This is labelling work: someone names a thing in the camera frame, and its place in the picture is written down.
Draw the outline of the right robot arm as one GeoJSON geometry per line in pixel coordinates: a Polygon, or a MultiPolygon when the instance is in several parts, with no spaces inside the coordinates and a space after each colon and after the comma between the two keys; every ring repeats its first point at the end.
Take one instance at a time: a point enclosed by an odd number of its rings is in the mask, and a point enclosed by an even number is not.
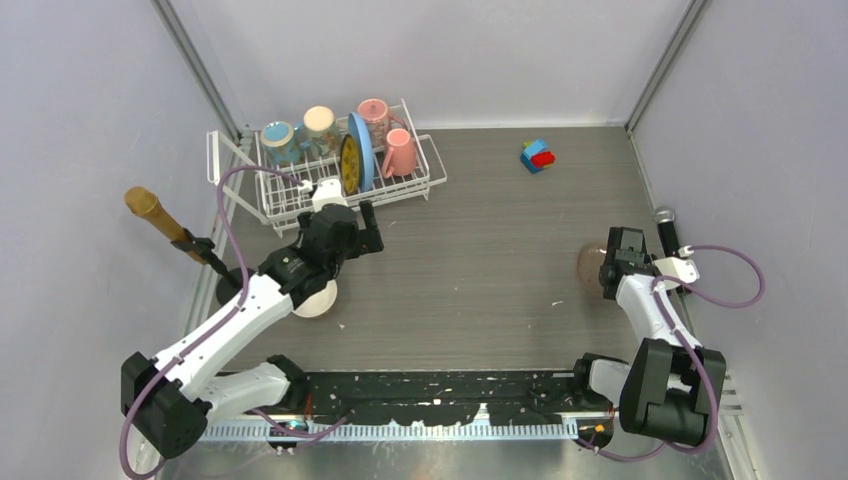
{"type": "Polygon", "coordinates": [[[713,435],[726,362],[684,326],[668,298],[699,272],[689,258],[654,259],[639,229],[609,230],[598,282],[626,314],[640,342],[631,362],[585,354],[575,363],[571,397],[584,410],[609,401],[622,428],[696,449],[713,435]]]}

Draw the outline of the gold microphone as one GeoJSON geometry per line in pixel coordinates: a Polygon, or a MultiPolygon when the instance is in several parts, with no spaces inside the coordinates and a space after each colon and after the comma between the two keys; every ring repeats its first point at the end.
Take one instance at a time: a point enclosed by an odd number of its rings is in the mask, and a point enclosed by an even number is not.
{"type": "Polygon", "coordinates": [[[216,244],[213,240],[197,237],[183,227],[165,210],[154,193],[145,187],[134,186],[125,192],[124,202],[135,216],[157,229],[174,248],[209,266],[220,276],[215,287],[215,298],[219,304],[226,304],[240,292],[243,286],[240,269],[229,269],[214,252],[216,244]]]}

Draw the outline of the blue plate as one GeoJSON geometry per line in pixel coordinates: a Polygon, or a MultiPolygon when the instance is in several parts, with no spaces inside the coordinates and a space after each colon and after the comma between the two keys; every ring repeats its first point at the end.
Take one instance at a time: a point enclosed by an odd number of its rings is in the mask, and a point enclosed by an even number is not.
{"type": "Polygon", "coordinates": [[[362,159],[361,180],[358,192],[367,192],[373,187],[375,180],[374,151],[368,128],[363,118],[356,112],[351,112],[348,116],[348,132],[357,139],[362,159]]]}

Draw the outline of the cream floral bowl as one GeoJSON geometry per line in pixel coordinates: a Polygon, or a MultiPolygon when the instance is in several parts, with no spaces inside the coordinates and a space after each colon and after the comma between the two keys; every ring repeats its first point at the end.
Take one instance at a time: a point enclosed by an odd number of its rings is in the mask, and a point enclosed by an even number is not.
{"type": "Polygon", "coordinates": [[[293,313],[306,319],[318,318],[326,314],[335,304],[338,296],[338,285],[336,280],[327,282],[326,287],[310,296],[293,313]]]}

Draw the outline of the brown tinted glass cup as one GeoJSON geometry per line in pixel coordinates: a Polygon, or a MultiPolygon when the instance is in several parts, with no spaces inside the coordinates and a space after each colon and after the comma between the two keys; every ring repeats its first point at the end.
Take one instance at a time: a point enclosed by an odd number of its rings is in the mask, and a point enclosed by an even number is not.
{"type": "Polygon", "coordinates": [[[583,245],[576,261],[576,274],[584,291],[595,297],[603,297],[603,286],[599,272],[606,256],[606,246],[600,242],[583,245]]]}

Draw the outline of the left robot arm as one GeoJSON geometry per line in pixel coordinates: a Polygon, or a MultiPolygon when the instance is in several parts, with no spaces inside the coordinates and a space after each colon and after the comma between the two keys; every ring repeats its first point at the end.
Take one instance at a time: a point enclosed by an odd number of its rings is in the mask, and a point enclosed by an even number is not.
{"type": "Polygon", "coordinates": [[[357,210],[327,204],[301,215],[299,223],[297,242],[272,252],[207,322],[152,358],[135,353],[124,362],[125,418],[163,458],[181,456],[221,420],[265,406],[293,414],[306,404],[307,376],[281,354],[241,373],[220,373],[284,317],[326,313],[344,262],[384,248],[369,201],[357,210]]]}

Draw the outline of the yellow patterned plate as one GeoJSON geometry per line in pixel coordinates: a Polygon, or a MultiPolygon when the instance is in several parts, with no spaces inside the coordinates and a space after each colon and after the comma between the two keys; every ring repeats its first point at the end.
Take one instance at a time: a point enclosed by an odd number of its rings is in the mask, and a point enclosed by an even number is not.
{"type": "Polygon", "coordinates": [[[354,195],[359,190],[362,159],[357,139],[350,133],[342,139],[339,161],[344,193],[347,196],[354,195]]]}

